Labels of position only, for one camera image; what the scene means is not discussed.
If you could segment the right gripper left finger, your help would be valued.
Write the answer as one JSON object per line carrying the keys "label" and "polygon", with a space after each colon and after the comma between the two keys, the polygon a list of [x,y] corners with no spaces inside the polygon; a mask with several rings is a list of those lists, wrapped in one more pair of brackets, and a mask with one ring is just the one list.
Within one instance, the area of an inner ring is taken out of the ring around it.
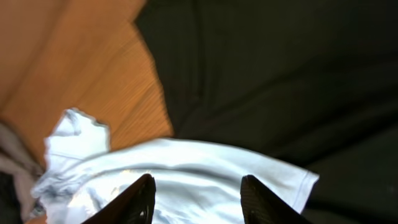
{"label": "right gripper left finger", "polygon": [[155,192],[155,179],[144,174],[83,224],[151,224]]}

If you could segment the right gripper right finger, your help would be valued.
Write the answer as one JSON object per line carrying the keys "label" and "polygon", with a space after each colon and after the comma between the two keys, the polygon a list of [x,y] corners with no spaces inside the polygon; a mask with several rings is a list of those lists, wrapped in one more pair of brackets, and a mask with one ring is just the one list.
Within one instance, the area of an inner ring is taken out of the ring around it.
{"label": "right gripper right finger", "polygon": [[253,175],[242,178],[240,195],[245,224],[310,224]]}

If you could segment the light blue printed t-shirt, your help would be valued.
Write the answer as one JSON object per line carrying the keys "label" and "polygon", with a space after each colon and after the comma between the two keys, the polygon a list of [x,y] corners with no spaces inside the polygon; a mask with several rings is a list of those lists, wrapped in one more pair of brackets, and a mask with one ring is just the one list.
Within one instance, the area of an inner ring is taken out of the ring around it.
{"label": "light blue printed t-shirt", "polygon": [[156,185],[155,223],[242,223],[248,174],[297,213],[319,176],[238,147],[168,138],[109,150],[109,128],[75,108],[45,139],[47,169],[32,188],[49,223],[82,223],[142,175]]}

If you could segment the black t-shirt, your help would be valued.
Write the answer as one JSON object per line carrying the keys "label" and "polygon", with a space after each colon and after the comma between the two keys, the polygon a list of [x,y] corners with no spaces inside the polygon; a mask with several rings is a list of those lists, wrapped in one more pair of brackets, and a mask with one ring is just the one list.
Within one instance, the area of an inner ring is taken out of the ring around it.
{"label": "black t-shirt", "polygon": [[320,175],[312,223],[397,222],[397,2],[150,0],[174,136]]}

